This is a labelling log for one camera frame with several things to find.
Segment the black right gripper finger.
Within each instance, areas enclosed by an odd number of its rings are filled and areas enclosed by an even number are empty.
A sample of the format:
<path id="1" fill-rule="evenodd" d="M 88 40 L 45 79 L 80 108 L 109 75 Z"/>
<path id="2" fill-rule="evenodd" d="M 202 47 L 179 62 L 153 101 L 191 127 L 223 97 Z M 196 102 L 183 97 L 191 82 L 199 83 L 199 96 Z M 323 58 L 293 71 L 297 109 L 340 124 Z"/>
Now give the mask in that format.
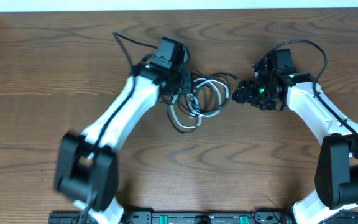
<path id="1" fill-rule="evenodd" d="M 237 86 L 238 93 L 247 93 L 250 90 L 250 81 L 241 80 Z"/>
<path id="2" fill-rule="evenodd" d="M 247 94 L 235 91 L 232 94 L 232 100 L 239 104 L 247 103 Z"/>

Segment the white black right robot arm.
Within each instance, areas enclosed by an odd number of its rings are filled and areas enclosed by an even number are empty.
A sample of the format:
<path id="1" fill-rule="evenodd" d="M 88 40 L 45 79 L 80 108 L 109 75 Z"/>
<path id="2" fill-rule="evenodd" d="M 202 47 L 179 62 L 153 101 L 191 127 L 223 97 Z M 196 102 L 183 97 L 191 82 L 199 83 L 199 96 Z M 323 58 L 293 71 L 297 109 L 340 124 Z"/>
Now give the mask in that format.
<path id="1" fill-rule="evenodd" d="M 321 146 L 315 189 L 282 215 L 282 223 L 358 217 L 358 124 L 333 104 L 316 78 L 310 73 L 259 76 L 257 81 L 241 81 L 232 99 L 261 110 L 275 110 L 281 103 L 303 120 Z"/>

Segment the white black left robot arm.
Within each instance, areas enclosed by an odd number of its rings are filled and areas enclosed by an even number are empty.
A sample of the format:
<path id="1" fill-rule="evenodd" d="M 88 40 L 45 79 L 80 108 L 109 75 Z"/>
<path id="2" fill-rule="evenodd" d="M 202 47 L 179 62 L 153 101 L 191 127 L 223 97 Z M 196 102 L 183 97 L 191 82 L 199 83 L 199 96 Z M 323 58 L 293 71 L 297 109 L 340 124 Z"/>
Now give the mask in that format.
<path id="1" fill-rule="evenodd" d="M 81 133 L 60 141 L 54 188 L 72 200 L 79 214 L 70 223 L 119 223 L 124 214 L 116 199 L 119 152 L 141 117 L 161 95 L 188 93 L 192 72 L 140 62 L 131 68 L 112 105 Z"/>

